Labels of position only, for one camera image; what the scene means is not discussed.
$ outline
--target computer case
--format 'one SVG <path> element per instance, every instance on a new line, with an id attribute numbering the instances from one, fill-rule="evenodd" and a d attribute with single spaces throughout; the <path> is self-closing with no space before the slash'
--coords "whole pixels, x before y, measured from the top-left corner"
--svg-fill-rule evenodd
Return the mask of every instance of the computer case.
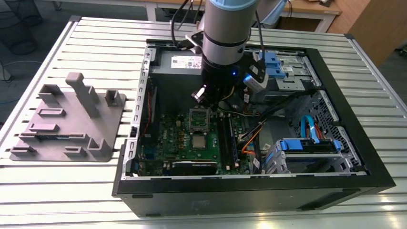
<path id="1" fill-rule="evenodd" d="M 347 165 L 331 173 L 327 170 L 323 173 L 160 177 L 132 174 L 130 167 L 146 150 L 146 139 L 140 135 L 148 114 L 150 120 L 158 122 L 164 113 L 176 112 L 174 110 L 184 112 L 184 109 L 192 108 L 196 104 L 190 100 L 191 90 L 198 89 L 202 83 L 199 67 L 171 68 L 174 56 L 196 55 L 191 51 L 178 51 L 168 41 L 150 41 L 136 89 L 131 133 L 122 146 L 112 191 L 112 196 L 124 201 L 139 217 L 318 210 L 395 186 L 319 51 L 275 46 L 267 46 L 266 49 L 276 53 L 280 59 L 284 58 L 279 53 L 287 56 L 295 53 L 309 66 L 311 80 L 305 81 L 303 85 L 314 84 L 321 89 L 319 93 L 294 101 L 286 108 L 286 115 L 271 121 L 268 126 L 272 141 L 299 137 L 299 125 L 294 120 L 303 115 L 313 115 L 323 119 L 321 126 L 327 136 L 339 139 L 342 152 L 350 155 L 343 159 Z M 259 52 L 259 46 L 248 45 L 246 51 Z M 154 78 L 162 79 L 155 82 L 155 87 L 150 84 Z M 155 103 L 164 102 L 148 105 L 148 100 L 156 96 L 160 100 L 154 100 Z M 267 94 L 259 96 L 262 97 L 254 97 L 252 100 L 267 100 Z M 154 132 L 158 128 L 150 127 L 150 130 Z M 147 144 L 158 144 L 160 141 L 152 135 L 154 133 Z"/>

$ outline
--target wooden cabinet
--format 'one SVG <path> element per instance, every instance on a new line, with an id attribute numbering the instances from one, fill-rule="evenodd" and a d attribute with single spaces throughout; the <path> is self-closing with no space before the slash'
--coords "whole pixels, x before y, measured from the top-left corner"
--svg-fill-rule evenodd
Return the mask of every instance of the wooden cabinet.
<path id="1" fill-rule="evenodd" d="M 406 0 L 335 0 L 342 9 L 327 32 L 350 33 L 375 65 L 407 39 Z"/>

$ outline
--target aluminum extrusion table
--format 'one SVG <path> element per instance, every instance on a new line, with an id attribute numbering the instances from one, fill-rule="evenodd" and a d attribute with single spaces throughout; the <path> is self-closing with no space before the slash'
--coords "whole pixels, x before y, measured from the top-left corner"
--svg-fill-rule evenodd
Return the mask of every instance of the aluminum extrusion table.
<path id="1" fill-rule="evenodd" d="M 68 22 L 0 130 L 0 227 L 406 228 L 406 105 L 354 40 L 341 34 L 278 30 L 264 30 L 267 45 L 319 49 L 397 187 L 323 211 L 138 219 L 120 199 L 111 196 L 112 182 L 136 105 L 146 39 L 170 39 L 168 28 L 168 23 L 151 21 L 76 17 Z M 194 25 L 184 25 L 176 38 L 180 40 L 191 30 Z M 258 30 L 252 31 L 251 43 L 259 44 Z M 64 80 L 68 72 L 82 72 L 84 83 L 96 92 L 114 88 L 127 95 L 114 159 L 107 163 L 15 162 L 8 150 L 40 103 L 39 89 L 52 83 L 71 90 Z"/>

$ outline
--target power supply label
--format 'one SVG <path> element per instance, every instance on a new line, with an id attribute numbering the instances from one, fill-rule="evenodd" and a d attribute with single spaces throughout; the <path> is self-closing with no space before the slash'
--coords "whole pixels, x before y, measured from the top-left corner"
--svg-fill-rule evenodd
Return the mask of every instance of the power supply label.
<path id="1" fill-rule="evenodd" d="M 171 57 L 171 68 L 200 69 L 202 60 L 200 56 L 174 56 Z"/>

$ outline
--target blue light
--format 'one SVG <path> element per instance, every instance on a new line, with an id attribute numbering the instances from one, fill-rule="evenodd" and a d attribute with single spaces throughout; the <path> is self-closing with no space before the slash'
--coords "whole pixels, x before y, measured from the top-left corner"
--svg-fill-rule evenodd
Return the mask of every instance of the blue light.
<path id="1" fill-rule="evenodd" d="M 243 82 L 247 82 L 252 76 L 247 74 L 247 77 L 243 79 Z"/>

